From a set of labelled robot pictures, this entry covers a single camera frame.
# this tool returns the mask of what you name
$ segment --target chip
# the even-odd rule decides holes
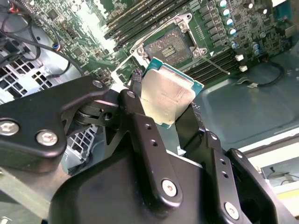
[[[242,18],[242,16],[241,16],[240,14],[237,14],[237,15],[235,15],[234,17],[235,17],[235,20],[236,20],[236,21],[239,21],[239,20]]]
[[[50,17],[51,20],[55,20],[58,17],[57,12],[55,11],[55,9],[51,9],[48,12],[48,16]]]
[[[192,52],[179,28],[175,28],[144,47],[150,59],[154,57],[169,65],[176,65],[189,58]]]
[[[80,48],[75,48],[73,53],[75,56],[79,57],[81,54],[83,54],[83,51]]]

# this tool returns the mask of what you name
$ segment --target silver metal surface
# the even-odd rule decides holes
[[[19,131],[19,126],[9,120],[4,120],[0,122],[0,135],[11,136]]]
[[[127,94],[131,97],[131,98],[135,98],[135,94],[131,91],[128,91]]]
[[[217,136],[214,133],[211,133],[211,137],[212,139],[217,140]]]
[[[41,218],[48,217],[50,202],[68,176],[61,165],[50,173],[32,173],[0,167],[0,189]]]
[[[0,224],[7,224],[9,221],[11,221],[10,218],[2,217],[2,218],[1,218],[1,221],[0,221]]]
[[[42,131],[37,134],[36,140],[39,144],[44,146],[53,146],[57,143],[58,137],[52,131]]]
[[[231,216],[234,220],[239,219],[238,210],[231,203],[225,202],[224,207],[229,216]]]
[[[169,197],[174,197],[177,194],[177,187],[170,180],[163,180],[162,188]]]
[[[98,81],[98,80],[93,80],[93,85],[96,86],[96,87],[98,87],[98,88],[102,88],[103,87],[103,84],[100,81]]]
[[[237,156],[238,156],[239,158],[243,158],[243,156],[242,156],[238,151],[235,151],[235,153],[237,154]]]

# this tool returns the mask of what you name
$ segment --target metal screw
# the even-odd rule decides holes
[[[10,218],[2,217],[2,218],[1,218],[1,222],[0,222],[0,224],[6,224],[6,223],[8,223],[9,221],[11,221]]]
[[[52,131],[42,131],[39,134],[37,134],[36,140],[41,145],[53,146],[57,143],[58,137]]]
[[[211,137],[212,139],[217,140],[217,136],[214,133],[211,133]]]
[[[174,197],[177,194],[177,188],[170,180],[163,180],[162,188],[169,197]]]
[[[144,49],[143,48],[138,48],[137,49],[137,54],[139,54],[139,55],[143,55],[143,53],[144,53]]]
[[[239,219],[238,210],[231,203],[225,202],[224,207],[229,216],[231,216],[234,220]]]
[[[238,156],[239,158],[243,158],[243,156],[242,156],[238,151],[235,151],[235,153],[237,154],[237,156]]]
[[[0,122],[0,134],[5,136],[14,135],[19,131],[19,126],[9,120],[4,120]]]
[[[98,80],[93,80],[93,85],[96,86],[96,87],[98,87],[98,88],[102,88],[103,87],[103,84],[100,81],[98,81]]]
[[[131,98],[135,98],[135,94],[132,91],[128,91],[127,94],[131,97]]]

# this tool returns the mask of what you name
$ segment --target capacitor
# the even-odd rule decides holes
[[[72,5],[72,6],[71,6],[71,10],[72,10],[73,12],[77,12],[77,11],[79,11],[79,6],[78,6],[78,5]]]
[[[231,42],[230,46],[232,47],[232,49],[236,49],[238,47],[238,45],[235,42]]]
[[[226,0],[221,0],[221,1],[219,2],[219,6],[220,6],[221,8],[225,8],[226,5],[227,5]]]
[[[261,32],[260,33],[260,38],[265,38],[266,37],[266,33],[265,32]]]
[[[257,50],[253,50],[252,53],[256,56],[260,55],[260,50],[257,49]]]
[[[249,9],[253,8],[253,4],[252,3],[245,3],[243,6],[244,6],[244,8],[249,8]]]
[[[268,10],[267,10],[266,8],[259,8],[259,9],[257,10],[257,12],[258,12],[259,14],[266,15],[267,12],[268,12]]]
[[[228,25],[228,26],[232,26],[234,24],[234,21],[232,19],[227,19],[225,21],[225,24]]]
[[[224,10],[222,11],[222,15],[223,15],[223,16],[228,16],[229,13],[230,13],[229,9],[224,9]]]
[[[253,42],[251,47],[253,50],[258,50],[260,48],[260,45],[257,42]]]
[[[236,32],[237,31],[234,28],[228,30],[228,34],[230,34],[230,35],[234,35]]]

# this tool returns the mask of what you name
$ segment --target black cable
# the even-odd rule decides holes
[[[33,42],[38,43],[38,41],[36,39],[36,36],[34,35],[33,30],[32,30],[32,24],[29,27],[29,34],[30,34],[30,37],[33,40]],[[38,47],[38,46],[35,46],[35,48],[36,48],[36,56],[34,58],[25,58],[26,61],[32,62],[32,61],[35,61],[36,59],[38,59],[41,56],[41,53],[42,53],[41,48]]]
[[[291,181],[291,182],[297,182],[297,181],[294,181],[294,180],[284,180],[284,181],[282,181],[282,182],[280,183],[280,185],[283,185],[283,184],[284,184],[284,182],[287,182],[287,181]]]
[[[46,24],[46,26],[51,30],[51,32],[55,36],[56,43],[60,45],[60,40],[58,38],[58,35],[57,35],[56,31],[54,30],[54,28],[46,20],[44,20],[41,16],[38,16],[36,14],[31,13],[26,7],[24,7],[21,3],[15,1],[15,0],[9,0],[9,2],[14,3],[18,8],[25,11],[25,13],[28,14],[32,19],[36,18],[37,20],[42,21],[44,24]]]
[[[285,69],[278,63],[267,61],[267,63],[275,68],[278,68],[280,73],[279,75],[271,82],[264,83],[264,84],[258,84],[258,87],[269,87],[275,85],[280,79],[282,79],[285,76]]]
[[[40,44],[40,43],[35,43],[35,42],[29,41],[29,40],[27,40],[25,38],[16,36],[14,34],[6,34],[6,36],[9,37],[9,38],[12,38],[14,40],[17,40],[17,41],[20,41],[20,42],[24,42],[24,43],[28,43],[28,44],[31,44],[33,46],[37,46],[37,47],[40,47],[40,48],[43,48],[43,49],[46,49],[46,50],[49,50],[49,51],[52,51],[52,52],[58,54],[59,56],[63,57],[67,61],[69,61],[79,71],[79,73],[81,74],[81,76],[84,76],[84,72],[81,69],[81,67],[73,59],[71,59],[68,56],[62,54],[61,52],[55,51],[53,48],[51,48],[51,47],[49,47],[47,45],[43,45],[43,44]]]
[[[62,76],[64,73],[66,73],[69,70],[70,66],[71,66],[71,63],[69,61],[67,63],[67,66],[66,66],[65,70],[63,70],[63,72],[61,72],[59,74],[48,75],[47,78],[58,78],[58,77]]]

